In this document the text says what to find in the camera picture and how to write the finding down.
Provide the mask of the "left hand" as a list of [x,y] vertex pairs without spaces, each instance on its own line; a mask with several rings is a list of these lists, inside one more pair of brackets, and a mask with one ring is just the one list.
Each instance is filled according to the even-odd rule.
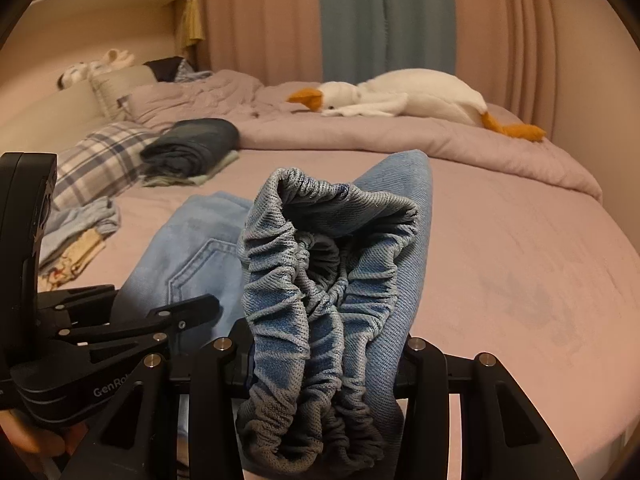
[[20,413],[12,411],[1,412],[1,428],[18,450],[42,457],[73,455],[88,431],[87,425],[80,422],[56,434],[32,425]]

